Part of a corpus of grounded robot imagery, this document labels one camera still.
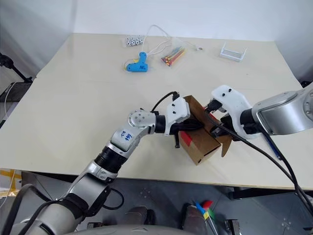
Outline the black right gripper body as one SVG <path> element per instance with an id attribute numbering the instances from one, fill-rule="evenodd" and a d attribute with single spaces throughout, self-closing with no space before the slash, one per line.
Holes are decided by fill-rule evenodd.
<path id="1" fill-rule="evenodd" d="M 234 127 L 233 127 L 233 124 L 232 124 L 232 118 L 231 118 L 230 115 L 225 115 L 225 116 L 223 116 L 223 117 L 220 119 L 220 121 L 221 121 L 221 126 L 225 127 L 226 129 L 230 130 L 231 132 L 237 134 L 237 133 L 235 132 L 235 130 L 234 130 Z M 225 130 L 221 130 L 220 136 L 226 136 L 226 135 L 231 136 L 231 138 L 232 138 L 233 141 L 240 141 L 239 138 L 237 138 L 237 137 L 231 135 L 230 133 L 226 132 Z"/>

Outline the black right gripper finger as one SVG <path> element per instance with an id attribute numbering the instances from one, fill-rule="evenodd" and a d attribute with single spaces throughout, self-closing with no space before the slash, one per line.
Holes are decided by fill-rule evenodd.
<path id="1" fill-rule="evenodd" d="M 220 127 L 214 126 L 210 130 L 210 134 L 214 138 L 218 138 L 224 135 L 224 130 L 221 129 Z"/>

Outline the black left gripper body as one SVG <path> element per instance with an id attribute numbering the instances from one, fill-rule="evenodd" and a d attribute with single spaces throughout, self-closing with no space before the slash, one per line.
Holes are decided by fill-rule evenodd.
<path id="1" fill-rule="evenodd" d="M 188 126 L 188 121 L 185 120 L 181 123 L 174 123 L 171 128 L 170 128 L 170 135 L 174 136 L 175 140 L 175 148 L 180 148 L 180 143 L 179 143 L 179 132 L 180 131 L 185 131 Z"/>

